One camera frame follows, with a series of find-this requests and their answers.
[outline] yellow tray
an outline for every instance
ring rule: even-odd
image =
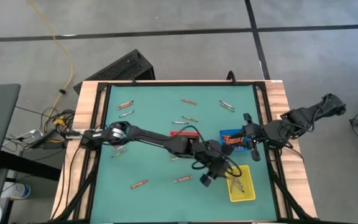
[[[255,200],[255,191],[254,185],[252,184],[251,173],[249,171],[248,165],[240,166],[240,170],[242,171],[242,175],[238,177],[241,183],[244,186],[244,192],[242,192],[237,186],[233,186],[232,192],[230,192],[230,186],[232,184],[233,179],[230,174],[226,174],[227,179],[227,190],[229,192],[230,201],[231,202],[243,202],[248,200]]]

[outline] black line on floor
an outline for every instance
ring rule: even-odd
[[[246,6],[247,6],[249,22],[251,24],[252,35],[254,36],[254,40],[255,40],[256,51],[258,53],[260,67],[262,69],[264,78],[266,80],[269,80],[270,79],[269,70],[267,69],[266,58],[265,58],[264,50],[262,48],[262,43],[260,41],[258,29],[256,26],[256,21],[255,21],[254,11],[252,10],[251,1],[250,0],[244,0],[244,1],[246,2]]]
[[[258,28],[257,30],[258,32],[286,32],[286,31],[347,30],[347,29],[358,29],[358,25],[266,27],[266,28]]]
[[[97,39],[113,37],[151,37],[164,35],[191,35],[191,34],[235,34],[251,32],[251,28],[227,28],[227,29],[195,29],[195,30],[166,30],[166,31],[148,31],[148,32],[123,32],[106,34],[78,34],[78,35],[56,35],[57,40],[74,39]],[[0,42],[15,41],[33,41],[33,40],[52,40],[52,36],[34,36],[34,37],[0,37]]]
[[[98,39],[98,38],[115,38],[115,37],[152,37],[152,36],[164,36],[164,35],[238,34],[238,33],[246,33],[246,32],[252,32],[254,34],[255,32],[286,32],[286,31],[348,30],[348,29],[358,29],[358,25],[264,27],[264,28],[251,27],[251,28],[122,32],[122,33],[105,33],[105,34],[78,34],[78,35],[57,35],[56,39],[76,40],[76,39]],[[33,37],[0,37],[0,42],[37,41],[37,40],[52,40],[52,36],[44,35],[44,36],[33,36]]]

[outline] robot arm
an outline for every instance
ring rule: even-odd
[[[247,124],[231,138],[248,137],[249,141],[236,145],[248,147],[251,150],[253,160],[259,161],[256,143],[265,142],[271,150],[291,147],[288,146],[288,140],[290,138],[296,139],[306,132],[312,132],[315,121],[334,115],[340,116],[345,111],[346,105],[336,95],[328,93],[323,96],[321,102],[309,108],[290,110],[281,115],[281,120],[274,120],[263,126],[254,124],[250,115],[244,114]]]
[[[247,124],[231,138],[247,137],[244,139],[248,140],[235,145],[248,147],[252,159],[259,161],[257,143],[266,142],[271,150],[281,149],[287,146],[289,138],[298,138],[307,131],[312,131],[315,121],[335,114],[342,115],[345,111],[345,104],[337,96],[327,94],[323,97],[322,102],[309,108],[291,110],[282,115],[282,120],[275,120],[264,126],[253,123],[251,116],[244,114]],[[140,141],[164,148],[178,157],[193,158],[196,161],[192,165],[193,169],[207,168],[207,173],[200,178],[205,186],[211,183],[211,179],[226,178],[226,173],[234,177],[241,176],[238,165],[229,158],[233,152],[232,145],[222,146],[215,140],[205,141],[201,135],[200,138],[201,141],[194,141],[181,135],[168,137],[133,126],[127,121],[121,121],[110,124],[108,129],[103,131],[85,131],[80,144],[89,149],[95,149],[103,142],[108,142],[110,145],[123,145],[130,141]],[[195,167],[196,163],[200,163],[202,166]],[[232,171],[232,165],[237,167],[239,174]]]
[[[200,178],[200,181],[206,187],[211,183],[211,179],[226,178],[227,172],[233,176],[241,176],[240,169],[238,169],[239,174],[232,172],[231,163],[237,165],[229,158],[229,155],[233,152],[231,146],[222,146],[215,140],[205,141],[201,136],[200,138],[201,142],[181,135],[168,137],[122,121],[110,124],[109,128],[103,131],[88,130],[84,132],[80,144],[88,148],[97,148],[103,142],[108,142],[110,145],[123,145],[131,141],[139,141],[164,148],[178,157],[193,158],[196,161],[192,165],[193,169],[207,168],[207,173]]]

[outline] wooden board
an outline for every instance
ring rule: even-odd
[[[272,111],[272,117],[273,119],[280,119],[280,115],[284,112],[287,112],[289,110],[289,105],[287,101],[287,96],[285,94],[284,85],[282,81],[275,81],[275,80],[238,80],[239,82],[265,82],[267,87],[267,94],[268,94],[268,100],[270,104],[270,109]],[[98,87],[98,83],[101,81],[87,81],[83,82],[81,93],[78,99],[77,109],[75,112],[75,117],[73,120],[73,129],[87,129],[90,128],[91,118],[92,118],[92,112],[94,107],[94,102],[96,99],[96,89]],[[103,81],[104,83],[130,83],[131,81]],[[137,81],[138,83],[186,83],[186,82],[231,82],[230,80],[154,80],[154,81],[148,81],[148,80],[140,80]],[[104,94],[105,92],[102,92],[102,97],[99,104],[99,113],[97,116],[97,122],[96,125],[99,125],[100,119],[101,119],[101,112],[104,104]],[[261,105],[261,111],[262,111],[262,118],[264,120],[264,123],[267,122],[267,117],[265,113],[264,108],[264,102],[262,95],[260,92],[258,92],[259,95],[259,101]],[[295,150],[300,152],[298,141],[292,141],[291,142]],[[67,197],[67,187],[68,187],[68,175],[70,172],[70,163],[73,160],[73,156],[75,151],[78,148],[79,140],[72,140],[68,143],[66,156],[65,156],[65,168],[62,172],[65,173],[65,181],[63,183],[63,175],[60,175],[59,185],[57,188],[57,193],[55,196],[55,202],[53,204],[52,213],[55,211],[55,209],[58,207],[58,210],[56,212],[55,217],[59,216],[66,205],[66,197]],[[75,160],[73,162],[73,168],[71,172],[71,183],[70,183],[70,190],[69,190],[69,197],[68,202],[72,199],[76,191],[78,190],[78,184],[80,181],[80,175],[81,175],[81,169],[83,165],[83,159],[84,159],[85,150],[80,149],[75,157]],[[88,171],[92,165],[93,160],[91,159],[89,163]],[[311,192],[309,188],[308,179],[306,176],[305,167],[302,163],[302,160],[293,152],[288,150],[283,150],[282,154],[282,163],[285,173],[285,178],[287,182],[287,187],[291,194],[294,196],[296,201],[305,209],[306,213],[311,215],[312,217],[316,217],[316,210],[314,208],[313,199],[311,197]],[[62,186],[64,187],[63,190],[63,197],[60,202],[60,206],[58,206],[60,195],[62,193]],[[286,217],[285,214],[285,206],[283,202],[283,197],[280,191],[276,188],[277,197],[278,197],[278,205],[280,208],[280,213],[282,217]],[[80,218],[85,217],[85,210],[86,210],[86,204],[88,201],[88,190],[85,192],[83,199],[81,201],[81,208],[80,208]]]

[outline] yellow cable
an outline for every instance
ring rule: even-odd
[[[55,42],[55,44],[57,44],[65,53],[66,58],[68,60],[68,63],[70,64],[70,78],[68,79],[66,85],[63,87],[64,90],[66,90],[67,86],[70,84],[70,82],[73,79],[74,76],[74,68],[73,68],[73,62],[71,61],[70,55],[68,54],[68,52],[66,51],[66,49],[59,44],[59,42],[57,42],[55,34],[53,33],[52,28],[49,25],[49,22],[44,18],[44,15],[38,10],[37,6],[35,6],[34,2],[32,0],[27,0],[28,3],[31,5],[31,7],[34,9],[34,11],[38,14],[38,16],[41,18],[41,20],[45,23],[45,25],[48,27],[50,35],[52,35],[53,41]],[[59,95],[57,96],[55,103],[53,104],[53,109],[56,109],[56,106],[58,104],[58,102],[60,101],[60,98],[62,97],[62,93],[59,93]],[[53,109],[50,111],[48,117],[50,118],[52,113],[53,113]],[[50,142],[63,142],[64,140],[61,141],[56,141],[56,140],[49,140]]]

